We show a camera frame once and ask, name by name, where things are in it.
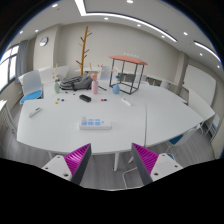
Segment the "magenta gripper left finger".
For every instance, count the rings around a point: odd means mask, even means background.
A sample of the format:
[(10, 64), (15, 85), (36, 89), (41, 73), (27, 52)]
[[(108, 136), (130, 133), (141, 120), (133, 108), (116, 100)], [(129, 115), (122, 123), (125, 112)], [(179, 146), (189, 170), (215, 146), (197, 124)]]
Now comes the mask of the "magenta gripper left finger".
[(66, 156), (56, 155), (42, 169), (79, 185), (91, 154), (91, 145), (86, 144)]

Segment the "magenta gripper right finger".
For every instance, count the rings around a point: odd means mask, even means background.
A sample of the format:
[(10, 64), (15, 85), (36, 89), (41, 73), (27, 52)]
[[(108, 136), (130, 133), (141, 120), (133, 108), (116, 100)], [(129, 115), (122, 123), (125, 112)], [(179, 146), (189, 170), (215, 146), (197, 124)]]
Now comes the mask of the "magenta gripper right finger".
[(132, 144), (131, 153), (144, 185), (182, 169), (168, 154), (157, 154), (135, 143)]

